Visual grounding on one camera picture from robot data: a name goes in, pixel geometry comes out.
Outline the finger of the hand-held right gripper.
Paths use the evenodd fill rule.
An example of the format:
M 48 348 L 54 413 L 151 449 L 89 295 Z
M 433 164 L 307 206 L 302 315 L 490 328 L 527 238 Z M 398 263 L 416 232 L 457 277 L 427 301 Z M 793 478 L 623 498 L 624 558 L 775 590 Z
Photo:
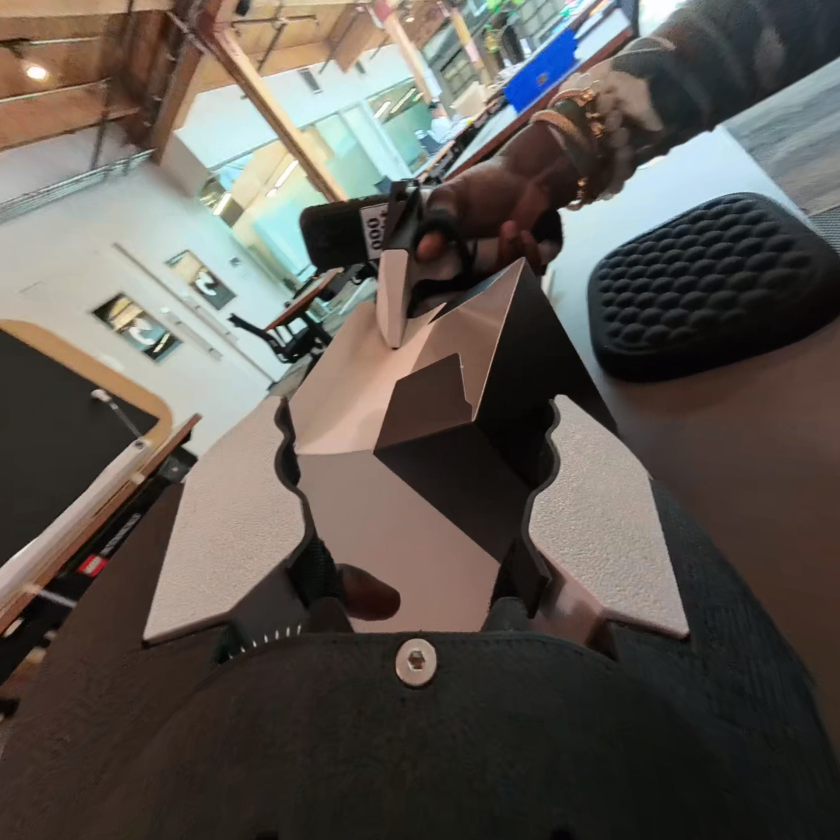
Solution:
M 415 274 L 410 250 L 389 248 L 382 252 L 377 275 L 377 326 L 390 350 L 399 349 L 403 343 Z

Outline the black glossy cardboard box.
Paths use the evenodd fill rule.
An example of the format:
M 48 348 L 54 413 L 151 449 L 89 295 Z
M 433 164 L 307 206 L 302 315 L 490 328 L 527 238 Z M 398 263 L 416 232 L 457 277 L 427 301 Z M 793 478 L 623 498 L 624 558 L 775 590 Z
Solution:
M 47 634 L 56 633 L 70 611 L 105 570 L 150 506 L 131 505 L 110 519 L 88 540 L 2 632 L 1 679 L 7 682 L 27 655 L 49 645 Z

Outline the wooden table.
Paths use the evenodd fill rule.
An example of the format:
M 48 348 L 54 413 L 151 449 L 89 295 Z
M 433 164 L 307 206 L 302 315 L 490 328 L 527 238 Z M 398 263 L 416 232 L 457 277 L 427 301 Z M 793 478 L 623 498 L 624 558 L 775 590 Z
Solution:
M 291 302 L 288 303 L 281 315 L 264 328 L 264 331 L 274 331 L 280 327 L 286 327 L 286 325 L 295 320 L 305 319 L 311 304 L 329 287 L 333 279 L 342 274 L 342 272 L 343 268 L 334 268 L 312 278 Z

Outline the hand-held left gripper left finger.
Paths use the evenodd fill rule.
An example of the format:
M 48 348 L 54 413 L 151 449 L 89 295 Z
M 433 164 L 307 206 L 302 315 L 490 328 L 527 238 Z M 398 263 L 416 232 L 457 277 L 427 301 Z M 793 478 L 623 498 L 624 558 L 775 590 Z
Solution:
M 307 499 L 284 470 L 289 405 L 267 398 L 198 459 L 185 480 L 143 630 L 164 644 L 232 626 L 263 644 L 303 623 L 288 569 L 315 538 Z

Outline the matte black box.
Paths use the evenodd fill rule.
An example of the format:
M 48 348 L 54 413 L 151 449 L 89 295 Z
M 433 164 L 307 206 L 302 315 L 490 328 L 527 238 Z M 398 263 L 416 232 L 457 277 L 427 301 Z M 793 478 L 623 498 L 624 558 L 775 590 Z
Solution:
M 522 550 L 548 478 L 554 399 L 615 434 L 578 350 L 520 259 L 383 340 L 375 305 L 344 320 L 291 399 L 301 488 L 336 561 L 392 574 L 405 628 L 419 609 L 467 628 Z

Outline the grey desk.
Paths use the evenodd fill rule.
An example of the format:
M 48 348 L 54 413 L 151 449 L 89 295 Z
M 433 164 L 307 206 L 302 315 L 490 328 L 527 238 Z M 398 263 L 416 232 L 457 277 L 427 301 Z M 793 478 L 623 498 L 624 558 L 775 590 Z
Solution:
M 812 682 L 784 636 L 738 574 L 789 554 L 805 572 L 833 557 L 838 537 L 838 397 L 817 395 L 827 366 L 796 361 L 798 350 L 652 387 L 607 387 L 617 436 L 646 468 L 686 612 L 677 640 L 609 622 L 592 641 L 601 658 L 629 663 L 695 727 L 742 740 L 816 739 L 822 726 Z M 551 582 L 527 547 L 498 566 L 494 595 L 513 599 L 524 631 Z M 816 556 L 822 553 L 819 560 Z M 467 628 L 490 612 L 490 594 L 470 608 Z M 403 630 L 449 631 L 419 609 Z

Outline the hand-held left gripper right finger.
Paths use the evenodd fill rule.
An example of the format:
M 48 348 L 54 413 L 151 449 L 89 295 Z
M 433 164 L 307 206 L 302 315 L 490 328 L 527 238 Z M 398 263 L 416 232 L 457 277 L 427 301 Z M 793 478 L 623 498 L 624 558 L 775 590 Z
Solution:
M 686 639 L 690 629 L 646 468 L 567 395 L 557 395 L 553 409 L 553 471 L 524 521 L 527 547 L 551 574 L 532 628 L 591 642 L 616 622 Z

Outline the person's right hand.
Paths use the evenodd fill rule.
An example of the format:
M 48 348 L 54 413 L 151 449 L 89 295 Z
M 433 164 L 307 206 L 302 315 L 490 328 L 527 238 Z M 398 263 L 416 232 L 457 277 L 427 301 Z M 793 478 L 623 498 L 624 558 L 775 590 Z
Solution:
M 485 278 L 524 258 L 538 270 L 532 229 L 539 219 L 584 205 L 608 187 L 615 149 L 606 117 L 590 88 L 562 91 L 492 158 L 432 191 L 429 204 L 453 215 L 468 241 L 494 238 L 497 252 Z

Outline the person's right forearm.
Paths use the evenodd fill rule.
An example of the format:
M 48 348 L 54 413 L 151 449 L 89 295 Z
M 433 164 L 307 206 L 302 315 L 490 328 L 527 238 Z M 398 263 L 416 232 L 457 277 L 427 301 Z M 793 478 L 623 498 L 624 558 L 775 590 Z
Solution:
M 574 79 L 605 116 L 605 191 L 839 55 L 838 1 L 695 1 Z

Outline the black mesh cushion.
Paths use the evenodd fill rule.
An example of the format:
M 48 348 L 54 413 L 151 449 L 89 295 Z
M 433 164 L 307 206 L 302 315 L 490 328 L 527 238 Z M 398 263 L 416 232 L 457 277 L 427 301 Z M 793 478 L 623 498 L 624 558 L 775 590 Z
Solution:
M 837 319 L 838 254 L 767 196 L 728 194 L 606 255 L 587 307 L 606 374 L 666 382 L 782 349 Z

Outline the black office chair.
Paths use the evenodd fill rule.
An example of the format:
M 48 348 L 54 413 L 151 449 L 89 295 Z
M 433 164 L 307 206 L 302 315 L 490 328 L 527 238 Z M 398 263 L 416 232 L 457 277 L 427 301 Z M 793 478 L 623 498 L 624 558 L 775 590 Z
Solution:
M 317 360 L 333 340 L 322 323 L 303 309 L 290 308 L 263 329 L 233 313 L 227 317 L 227 321 L 237 329 L 263 340 L 272 353 L 287 364 L 297 363 L 308 355 Z

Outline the black board on white stand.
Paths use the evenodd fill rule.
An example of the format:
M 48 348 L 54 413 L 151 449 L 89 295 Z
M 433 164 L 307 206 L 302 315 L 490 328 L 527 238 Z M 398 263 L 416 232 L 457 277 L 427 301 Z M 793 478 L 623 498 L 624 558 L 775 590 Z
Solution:
M 2 631 L 191 436 L 157 395 L 2 320 Z

